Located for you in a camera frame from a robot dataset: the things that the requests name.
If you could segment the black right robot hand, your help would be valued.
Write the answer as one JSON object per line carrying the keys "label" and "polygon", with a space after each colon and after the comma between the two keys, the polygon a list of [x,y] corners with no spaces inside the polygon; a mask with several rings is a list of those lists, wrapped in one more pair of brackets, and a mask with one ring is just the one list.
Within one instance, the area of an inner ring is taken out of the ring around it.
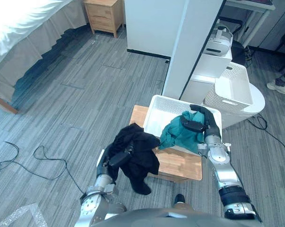
{"label": "black right robot hand", "polygon": [[221,137],[220,129],[216,124],[213,114],[205,107],[200,105],[190,105],[191,110],[200,112],[204,115],[204,123],[199,123],[196,121],[189,121],[184,116],[180,116],[180,122],[184,128],[187,130],[196,132],[196,133],[204,133],[204,136],[218,136]]}

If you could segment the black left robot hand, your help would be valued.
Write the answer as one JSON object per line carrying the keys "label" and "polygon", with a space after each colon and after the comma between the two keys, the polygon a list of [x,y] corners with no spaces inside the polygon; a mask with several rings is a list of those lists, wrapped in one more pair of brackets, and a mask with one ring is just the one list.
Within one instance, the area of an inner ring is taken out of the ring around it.
{"label": "black left robot hand", "polygon": [[112,147],[110,144],[106,149],[103,149],[99,155],[96,164],[96,177],[100,175],[108,175],[115,183],[118,177],[119,168],[130,161],[134,152],[133,141],[121,152],[110,155],[109,149]]}

